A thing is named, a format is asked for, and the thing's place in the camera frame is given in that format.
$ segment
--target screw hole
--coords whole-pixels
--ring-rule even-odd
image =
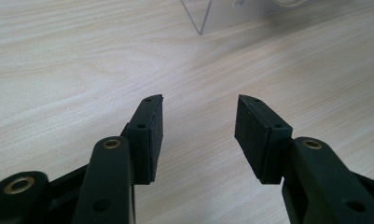
[[[26,191],[29,189],[35,182],[35,179],[31,176],[23,176],[16,178],[12,182],[10,182],[4,188],[5,194],[18,194]]]
[[[312,148],[312,149],[321,149],[323,147],[323,146],[321,146],[321,144],[319,142],[316,142],[314,140],[303,141],[303,145],[305,145],[305,147],[309,147],[309,148]]]
[[[120,146],[120,141],[117,139],[110,139],[103,143],[103,147],[106,149],[112,149]]]
[[[103,212],[111,206],[111,201],[109,199],[100,199],[93,204],[93,211]]]
[[[357,213],[363,213],[366,210],[364,205],[356,200],[348,201],[345,204]]]

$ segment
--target wooden table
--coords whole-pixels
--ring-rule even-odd
[[[324,1],[198,36],[181,1],[0,1],[0,180],[86,164],[164,96],[137,223],[289,223],[234,139],[238,94],[374,179],[374,0]]]

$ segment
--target transparent plastic container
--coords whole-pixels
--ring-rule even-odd
[[[321,0],[182,0],[200,35]]]

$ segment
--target light wood grain surface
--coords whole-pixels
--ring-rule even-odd
[[[86,164],[164,97],[137,223],[289,223],[233,138],[238,94],[374,179],[374,0],[324,1],[198,36],[179,0],[0,1],[0,180]]]

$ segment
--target clear acrylic box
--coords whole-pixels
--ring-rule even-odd
[[[321,0],[182,0],[200,35]]]

